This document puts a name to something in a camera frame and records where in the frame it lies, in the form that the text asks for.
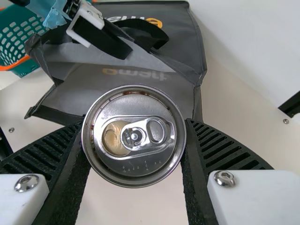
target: can lid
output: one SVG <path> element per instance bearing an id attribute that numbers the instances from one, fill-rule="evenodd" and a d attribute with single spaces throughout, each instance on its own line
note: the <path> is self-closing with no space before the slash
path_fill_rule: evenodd
<path id="1" fill-rule="evenodd" d="M 105 93 L 89 109 L 82 128 L 82 147 L 93 169 L 124 187 L 165 178 L 180 162 L 185 143 L 185 122 L 176 104 L 141 85 Z"/>

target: pull tab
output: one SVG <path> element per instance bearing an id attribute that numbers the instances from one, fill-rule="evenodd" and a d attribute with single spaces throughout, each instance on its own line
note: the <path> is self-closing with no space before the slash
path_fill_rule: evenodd
<path id="1" fill-rule="evenodd" d="M 162 138 L 154 139 L 152 136 L 150 122 L 156 122 L 162 129 Z M 121 130 L 121 143 L 130 151 L 139 151 L 154 146 L 162 145 L 167 137 L 168 130 L 165 122 L 158 117 L 152 116 L 144 120 L 129 123 Z"/>

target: white plastic clip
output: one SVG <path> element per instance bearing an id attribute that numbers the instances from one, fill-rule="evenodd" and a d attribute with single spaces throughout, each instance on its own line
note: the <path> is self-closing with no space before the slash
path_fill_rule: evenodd
<path id="1" fill-rule="evenodd" d="M 91 24 L 93 24 L 99 30 L 103 29 L 104 20 L 103 20 L 102 13 L 99 10 L 93 7 L 89 2 L 86 2 L 85 0 L 81 0 L 79 9 L 75 14 L 71 24 L 67 28 L 66 33 L 72 39 L 78 41 L 80 44 L 88 48 L 91 45 L 91 43 L 73 31 L 73 27 L 80 16 L 85 20 L 87 20 L 88 22 L 90 22 Z"/>

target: small screw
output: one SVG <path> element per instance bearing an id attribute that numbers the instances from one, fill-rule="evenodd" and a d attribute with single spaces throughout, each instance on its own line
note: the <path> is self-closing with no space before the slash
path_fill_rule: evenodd
<path id="1" fill-rule="evenodd" d="M 131 139 L 132 139 L 133 141 L 136 141 L 138 138 L 139 138 L 139 136 L 138 136 L 136 133 L 132 133 L 132 134 L 131 134 Z"/>
<path id="2" fill-rule="evenodd" d="M 225 188 L 231 188 L 236 185 L 236 179 L 231 172 L 228 171 L 218 171 L 214 176 L 215 181 L 218 185 Z"/>
<path id="3" fill-rule="evenodd" d="M 34 174 L 21 177 L 15 184 L 15 191 L 25 192 L 33 189 L 38 185 L 39 177 Z"/>
<path id="4" fill-rule="evenodd" d="M 289 121 L 288 119 L 284 119 L 284 120 L 283 120 L 283 123 L 284 123 L 284 124 L 289 124 L 290 121 Z"/>

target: hema logo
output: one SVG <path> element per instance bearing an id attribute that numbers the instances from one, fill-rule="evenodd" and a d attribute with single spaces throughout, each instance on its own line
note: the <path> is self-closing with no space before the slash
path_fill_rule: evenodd
<path id="1" fill-rule="evenodd" d="M 144 78 L 158 79 L 160 81 L 167 80 L 167 74 L 158 71 L 138 71 L 129 69 L 109 69 L 104 68 L 102 72 L 107 75 L 127 75 L 127 76 L 141 76 Z"/>
<path id="2" fill-rule="evenodd" d="M 163 27 L 163 22 L 161 22 L 160 20 L 158 20 L 158 19 L 155 19 L 155 18 L 146 18 L 145 19 L 145 17 L 143 17 L 143 16 L 141 16 L 141 17 L 136 17 L 136 16 L 126 16 L 126 15 L 124 15 L 124 16 L 113 16 L 113 17 L 108 17 L 108 18 L 106 18 L 109 22 L 112 22 L 112 23 L 114 23 L 114 22 L 117 22 L 117 21 L 120 21 L 120 20 L 126 20 L 126 19 L 141 19 L 141 20 L 146 20 L 146 21 L 148 21 L 149 23 L 152 23 L 152 24 L 154 24 L 154 25 L 156 25 L 156 26 L 158 26 L 159 28 L 162 28 Z"/>

